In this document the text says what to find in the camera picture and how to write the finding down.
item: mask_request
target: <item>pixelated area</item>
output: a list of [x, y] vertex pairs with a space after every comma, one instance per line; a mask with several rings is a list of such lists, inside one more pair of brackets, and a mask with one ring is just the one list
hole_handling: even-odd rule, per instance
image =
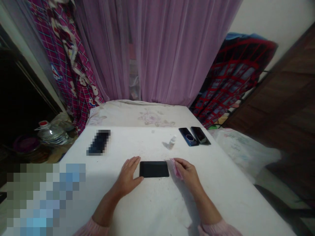
[[21, 164], [20, 173], [8, 173], [9, 235], [53, 235], [80, 182], [85, 182], [85, 164]]
[[108, 147], [111, 138], [110, 130], [98, 130], [91, 146], [86, 150], [87, 156], [101, 156]]

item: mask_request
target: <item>pink sleeve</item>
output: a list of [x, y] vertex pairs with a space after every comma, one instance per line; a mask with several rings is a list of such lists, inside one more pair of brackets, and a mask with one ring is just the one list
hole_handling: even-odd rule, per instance
[[109, 227], [102, 227], [95, 223], [92, 218], [82, 226], [73, 236], [106, 236]]
[[228, 225], [224, 220], [215, 225], [200, 225], [198, 230], [200, 236], [242, 236], [237, 229]]

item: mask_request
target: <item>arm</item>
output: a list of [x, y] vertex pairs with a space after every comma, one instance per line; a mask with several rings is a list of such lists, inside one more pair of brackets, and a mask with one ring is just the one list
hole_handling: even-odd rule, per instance
[[112, 223], [113, 214], [119, 200], [135, 189], [143, 177], [133, 178], [140, 157], [127, 159], [113, 187], [104, 195], [96, 208], [92, 219], [74, 235], [105, 236]]
[[194, 197], [201, 223], [204, 225], [213, 225], [220, 222], [222, 217], [205, 193], [195, 166], [180, 158], [174, 158], [174, 160], [176, 161], [176, 167], [184, 178], [185, 185]]
[[199, 227], [200, 235], [241, 235], [234, 227], [223, 220], [221, 214], [204, 191], [196, 168], [188, 161], [174, 158], [175, 165], [183, 176], [185, 185], [191, 192], [196, 202], [202, 226]]

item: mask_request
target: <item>white table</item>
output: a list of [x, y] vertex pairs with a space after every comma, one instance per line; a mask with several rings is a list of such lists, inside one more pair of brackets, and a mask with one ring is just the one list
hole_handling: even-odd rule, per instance
[[[111, 130], [109, 148], [103, 156], [87, 156], [98, 129]], [[223, 218], [244, 236], [295, 235], [212, 136], [203, 131], [212, 145], [189, 147], [178, 128], [86, 127], [60, 162], [61, 166], [86, 164], [86, 182], [73, 193], [73, 201], [67, 201], [66, 218], [60, 220], [60, 227], [68, 226], [67, 235], [71, 235], [85, 224], [125, 160], [139, 155], [142, 161], [180, 157], [194, 164]], [[169, 151], [163, 142], [168, 143], [174, 134], [176, 144]], [[198, 224], [195, 203], [179, 179], [146, 178], [117, 205], [110, 235], [198, 235]]]

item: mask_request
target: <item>black smartphone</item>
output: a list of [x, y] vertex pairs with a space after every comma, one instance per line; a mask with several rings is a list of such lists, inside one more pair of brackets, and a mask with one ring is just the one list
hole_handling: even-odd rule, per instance
[[211, 144], [200, 127], [191, 127], [191, 131], [193, 132], [193, 134], [194, 134], [194, 136], [195, 136], [195, 138], [199, 144], [202, 144], [202, 145], [210, 145]]
[[192, 147], [192, 146], [198, 146], [199, 145], [199, 143], [191, 135], [191, 133], [189, 132], [189, 130], [187, 128], [179, 128], [179, 131], [182, 134], [182, 136], [184, 137], [188, 146]]
[[101, 156], [106, 148], [108, 139], [111, 135], [110, 130], [98, 130], [93, 142], [88, 150], [86, 150], [87, 156]]
[[140, 162], [139, 176], [144, 178], [169, 177], [166, 161], [160, 162]]

